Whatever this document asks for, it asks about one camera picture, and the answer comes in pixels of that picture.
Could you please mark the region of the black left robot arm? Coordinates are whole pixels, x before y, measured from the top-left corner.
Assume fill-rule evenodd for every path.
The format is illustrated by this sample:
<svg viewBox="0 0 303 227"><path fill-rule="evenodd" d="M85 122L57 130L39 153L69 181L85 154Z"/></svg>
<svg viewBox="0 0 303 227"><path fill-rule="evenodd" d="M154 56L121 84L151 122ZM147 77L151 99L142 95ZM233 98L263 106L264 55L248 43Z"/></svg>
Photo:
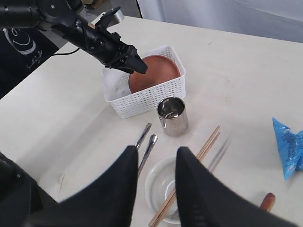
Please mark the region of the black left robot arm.
<svg viewBox="0 0 303 227"><path fill-rule="evenodd" d="M79 15L82 7L80 0L2 0L0 26L51 30L96 58L106 68L145 74L148 66L137 49L123 43L118 33L107 30L122 22L121 8L111 9L93 24Z"/></svg>

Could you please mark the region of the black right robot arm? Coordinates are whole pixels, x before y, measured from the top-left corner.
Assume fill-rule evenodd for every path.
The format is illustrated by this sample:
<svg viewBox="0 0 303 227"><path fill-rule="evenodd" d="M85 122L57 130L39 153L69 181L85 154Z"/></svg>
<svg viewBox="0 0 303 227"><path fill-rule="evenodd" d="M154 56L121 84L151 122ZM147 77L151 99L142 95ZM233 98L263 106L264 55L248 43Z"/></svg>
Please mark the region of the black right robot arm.
<svg viewBox="0 0 303 227"><path fill-rule="evenodd" d="M16 163L0 158L3 227L128 227L138 183L138 151L128 146L89 186L57 203ZM187 147L177 151L175 187L183 227L290 227L243 199L214 177Z"/></svg>

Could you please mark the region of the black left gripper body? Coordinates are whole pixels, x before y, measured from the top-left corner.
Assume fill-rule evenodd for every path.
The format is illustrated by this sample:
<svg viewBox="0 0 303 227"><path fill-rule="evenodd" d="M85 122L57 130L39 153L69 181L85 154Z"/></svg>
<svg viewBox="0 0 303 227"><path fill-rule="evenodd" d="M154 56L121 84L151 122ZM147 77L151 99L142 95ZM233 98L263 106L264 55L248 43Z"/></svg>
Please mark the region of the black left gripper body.
<svg viewBox="0 0 303 227"><path fill-rule="evenodd" d="M123 43L118 33L110 33L98 26L93 28L86 20L76 20L72 27L55 25L53 32L96 58L106 68L130 74L147 72L148 66L137 49Z"/></svg>

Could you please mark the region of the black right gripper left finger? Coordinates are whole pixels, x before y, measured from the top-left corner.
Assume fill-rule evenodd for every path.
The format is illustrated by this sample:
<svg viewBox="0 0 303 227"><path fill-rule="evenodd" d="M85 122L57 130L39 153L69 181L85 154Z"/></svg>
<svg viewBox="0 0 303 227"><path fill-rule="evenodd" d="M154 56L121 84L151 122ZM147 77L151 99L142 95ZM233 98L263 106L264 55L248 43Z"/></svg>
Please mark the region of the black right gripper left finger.
<svg viewBox="0 0 303 227"><path fill-rule="evenodd" d="M128 227L138 183L138 150L127 146L119 158L89 186L31 214L25 227Z"/></svg>

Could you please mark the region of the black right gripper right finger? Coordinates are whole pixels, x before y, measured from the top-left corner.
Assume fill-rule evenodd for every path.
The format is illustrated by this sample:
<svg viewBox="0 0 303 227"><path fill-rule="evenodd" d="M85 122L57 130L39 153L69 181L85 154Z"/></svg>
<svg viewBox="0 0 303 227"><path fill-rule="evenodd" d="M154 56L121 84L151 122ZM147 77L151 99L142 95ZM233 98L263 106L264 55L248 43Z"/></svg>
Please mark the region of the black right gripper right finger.
<svg viewBox="0 0 303 227"><path fill-rule="evenodd" d="M203 177L205 205L214 220L202 227L294 227L295 224L279 218L237 195L221 183L212 173Z"/></svg>

